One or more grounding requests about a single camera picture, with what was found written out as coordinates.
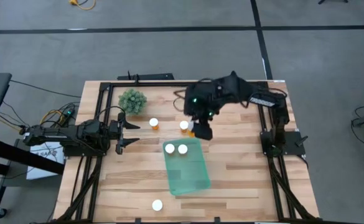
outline translucent green tray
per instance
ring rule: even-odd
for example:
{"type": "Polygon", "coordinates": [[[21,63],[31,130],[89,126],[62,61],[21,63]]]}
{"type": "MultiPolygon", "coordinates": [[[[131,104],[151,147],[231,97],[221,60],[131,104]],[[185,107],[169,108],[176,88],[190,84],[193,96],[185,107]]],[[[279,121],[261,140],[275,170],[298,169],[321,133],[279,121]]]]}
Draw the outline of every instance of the translucent green tray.
{"type": "Polygon", "coordinates": [[[197,138],[164,142],[162,150],[167,167],[169,191],[172,195],[192,193],[211,187],[201,143],[197,138]],[[175,151],[172,154],[165,152],[167,144],[175,146],[175,151]],[[184,155],[177,151],[181,144],[185,144],[188,148],[184,155]]]}

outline small potted plant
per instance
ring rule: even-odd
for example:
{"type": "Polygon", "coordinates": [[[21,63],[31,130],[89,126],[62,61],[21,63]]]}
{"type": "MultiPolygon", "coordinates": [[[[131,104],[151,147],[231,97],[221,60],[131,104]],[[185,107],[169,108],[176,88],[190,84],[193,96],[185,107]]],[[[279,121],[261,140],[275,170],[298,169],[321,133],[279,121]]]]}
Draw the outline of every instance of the small potted plant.
{"type": "Polygon", "coordinates": [[[119,96],[118,105],[125,110],[128,115],[141,114],[146,106],[147,98],[142,92],[128,89],[121,96],[119,96]]]}

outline wooden tabletop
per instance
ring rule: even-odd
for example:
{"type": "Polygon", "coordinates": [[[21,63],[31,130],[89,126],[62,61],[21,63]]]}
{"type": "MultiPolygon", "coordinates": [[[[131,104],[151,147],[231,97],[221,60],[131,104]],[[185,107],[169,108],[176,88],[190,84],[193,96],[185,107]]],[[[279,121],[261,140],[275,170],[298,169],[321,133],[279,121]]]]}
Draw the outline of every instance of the wooden tabletop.
{"type": "MultiPolygon", "coordinates": [[[[93,118],[100,82],[103,81],[85,83],[77,124],[93,118]]],[[[269,87],[287,91],[285,82],[268,83],[269,87]]],[[[118,105],[118,96],[129,88],[116,87],[111,105],[118,105]]],[[[256,105],[244,109],[240,104],[228,104],[221,109],[220,115],[210,123],[213,139],[201,140],[211,188],[175,197],[169,192],[162,143],[188,138],[187,134],[180,132],[179,123],[189,119],[172,105],[175,99],[172,92],[182,88],[135,89],[147,96],[147,107],[142,115],[127,117],[130,123],[141,129],[124,130],[124,137],[141,140],[129,145],[123,155],[115,153],[116,141],[112,142],[103,158],[94,222],[134,222],[138,217],[142,222],[212,222],[214,217],[230,222],[278,220],[268,162],[259,139],[261,124],[256,105]],[[158,130],[151,129],[150,118],[159,120],[158,130]],[[151,208],[155,199],[162,200],[164,205],[160,212],[151,208]]],[[[287,103],[291,121],[286,131],[293,131],[297,127],[289,98],[287,103]]],[[[176,106],[183,108],[183,101],[178,100],[176,106]]],[[[116,119],[118,113],[116,108],[111,109],[110,119],[116,119]]],[[[285,156],[284,159],[291,190],[311,214],[318,216],[306,165],[297,156],[285,156]]],[[[65,164],[54,218],[61,216],[70,205],[79,160],[79,157],[73,157],[65,164]]],[[[77,192],[83,167],[82,164],[77,192]]],[[[280,192],[284,216],[287,217],[285,196],[282,190],[280,192]]],[[[82,217],[87,216],[90,193],[85,198],[82,217]]]]}

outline black table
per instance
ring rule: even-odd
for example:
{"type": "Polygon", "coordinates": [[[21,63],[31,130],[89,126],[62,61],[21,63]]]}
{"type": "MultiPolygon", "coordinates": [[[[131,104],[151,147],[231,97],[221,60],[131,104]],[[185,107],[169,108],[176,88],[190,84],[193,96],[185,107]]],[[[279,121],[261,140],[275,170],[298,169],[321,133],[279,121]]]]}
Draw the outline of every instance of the black table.
{"type": "MultiPolygon", "coordinates": [[[[9,73],[0,73],[0,107],[7,89],[9,88],[11,77],[12,75],[9,73]]],[[[11,183],[13,183],[14,186],[20,186],[19,183],[14,184],[17,180],[12,177],[26,172],[28,166],[47,170],[56,174],[63,174],[64,170],[63,164],[30,153],[29,147],[23,146],[22,141],[18,140],[16,141],[15,146],[10,146],[0,141],[0,157],[10,160],[7,165],[0,164],[0,175],[4,176],[0,183],[0,203],[6,187],[11,186],[11,183]]],[[[25,174],[20,175],[18,179],[30,182],[26,180],[25,174]]],[[[6,210],[0,209],[0,218],[2,218],[5,214],[6,210]]]]}

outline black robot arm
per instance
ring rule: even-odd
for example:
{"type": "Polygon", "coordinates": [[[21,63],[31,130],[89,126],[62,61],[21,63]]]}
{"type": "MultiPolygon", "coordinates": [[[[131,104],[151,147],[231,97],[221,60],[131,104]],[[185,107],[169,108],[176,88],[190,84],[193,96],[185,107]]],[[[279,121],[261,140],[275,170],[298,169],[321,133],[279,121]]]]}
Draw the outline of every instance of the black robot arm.
{"type": "Polygon", "coordinates": [[[280,132],[277,138],[282,140],[284,125],[289,122],[286,96],[285,92],[274,93],[268,88],[250,84],[232,71],[227,77],[210,82],[199,81],[188,86],[185,91],[184,114],[196,121],[193,132],[197,138],[211,140],[212,130],[208,121],[219,114],[225,104],[239,103],[245,108],[249,103],[263,105],[273,109],[271,116],[275,124],[274,131],[280,132]]]}
{"type": "Polygon", "coordinates": [[[67,128],[45,128],[35,125],[26,130],[23,140],[27,146],[36,146],[45,142],[60,142],[66,156],[105,156],[110,148],[110,140],[118,140],[116,153],[122,154],[123,148],[139,140],[125,139],[123,128],[138,129],[126,121],[125,114],[119,113],[118,120],[111,120],[110,125],[90,119],[79,125],[67,128]]]}

